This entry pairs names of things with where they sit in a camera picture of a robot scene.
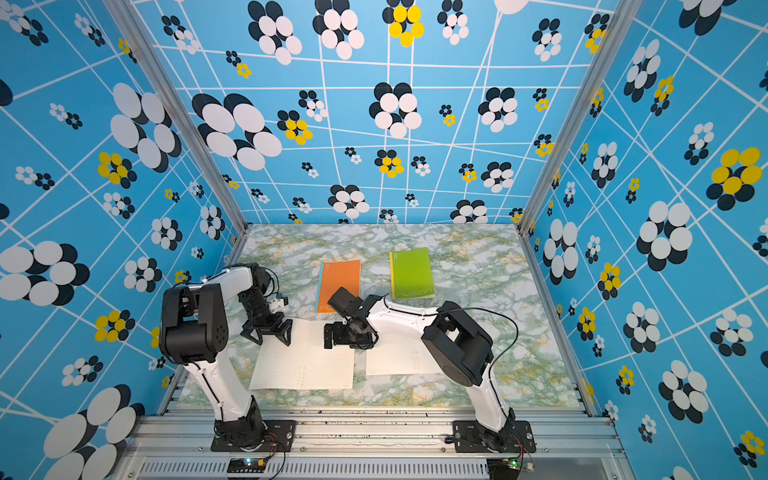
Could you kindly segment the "green cover notebook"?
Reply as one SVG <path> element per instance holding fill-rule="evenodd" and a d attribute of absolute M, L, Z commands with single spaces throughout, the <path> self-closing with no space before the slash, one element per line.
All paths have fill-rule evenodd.
<path fill-rule="evenodd" d="M 346 390 L 353 387 L 355 353 L 347 346 L 324 348 L 324 324 L 296 319 L 291 344 L 264 339 L 250 390 Z"/>
<path fill-rule="evenodd" d="M 392 298 L 410 300 L 436 293 L 429 250 L 420 248 L 389 253 Z"/>

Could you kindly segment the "orange cover notebook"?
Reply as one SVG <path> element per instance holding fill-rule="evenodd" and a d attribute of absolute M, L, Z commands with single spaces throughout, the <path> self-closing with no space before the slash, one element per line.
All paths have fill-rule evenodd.
<path fill-rule="evenodd" d="M 334 313 L 328 304 L 331 296 L 345 288 L 353 295 L 360 294 L 361 261 L 324 262 L 320 269 L 315 312 L 318 314 Z"/>

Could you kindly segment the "lined notebook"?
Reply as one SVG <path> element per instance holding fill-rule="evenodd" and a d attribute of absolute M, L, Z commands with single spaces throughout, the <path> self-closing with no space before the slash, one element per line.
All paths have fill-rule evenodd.
<path fill-rule="evenodd" d="M 441 369 L 419 338 L 382 336 L 366 352 L 366 375 L 428 375 Z"/>

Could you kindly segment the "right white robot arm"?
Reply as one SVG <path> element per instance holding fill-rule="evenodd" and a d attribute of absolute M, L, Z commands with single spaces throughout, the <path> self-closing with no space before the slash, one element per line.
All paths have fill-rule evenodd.
<path fill-rule="evenodd" d="M 362 299 L 343 287 L 328 304 L 342 319 L 324 326 L 326 349 L 369 350 L 386 335 L 421 340 L 440 370 L 466 388 L 480 444 L 495 452 L 512 445 L 515 414 L 495 385 L 493 340 L 465 309 L 450 301 L 417 308 L 379 295 Z"/>

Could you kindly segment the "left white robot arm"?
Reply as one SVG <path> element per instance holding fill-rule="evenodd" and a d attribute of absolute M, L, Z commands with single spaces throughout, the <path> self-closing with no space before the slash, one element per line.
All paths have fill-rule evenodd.
<path fill-rule="evenodd" d="M 246 320 L 241 336 L 262 345 L 266 336 L 291 344 L 293 321 L 271 310 L 267 298 L 277 276 L 256 263 L 238 264 L 201 283 L 178 283 L 163 294 L 159 348 L 197 381 L 212 406 L 214 437 L 243 451 L 278 447 L 280 431 L 263 420 L 254 396 L 242 385 L 229 354 L 225 303 L 236 299 Z"/>

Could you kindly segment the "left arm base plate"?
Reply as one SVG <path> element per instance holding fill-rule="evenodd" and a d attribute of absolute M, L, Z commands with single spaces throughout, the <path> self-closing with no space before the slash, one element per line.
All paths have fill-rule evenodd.
<path fill-rule="evenodd" d="M 212 452 L 290 452 L 297 422 L 266 420 L 252 424 L 246 419 L 214 422 Z"/>

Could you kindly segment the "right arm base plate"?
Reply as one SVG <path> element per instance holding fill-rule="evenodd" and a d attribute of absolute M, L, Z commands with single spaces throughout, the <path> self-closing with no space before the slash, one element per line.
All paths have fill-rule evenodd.
<path fill-rule="evenodd" d="M 444 442 L 457 453 L 535 453 L 537 446 L 527 421 L 507 422 L 499 432 L 477 421 L 456 420 Z"/>

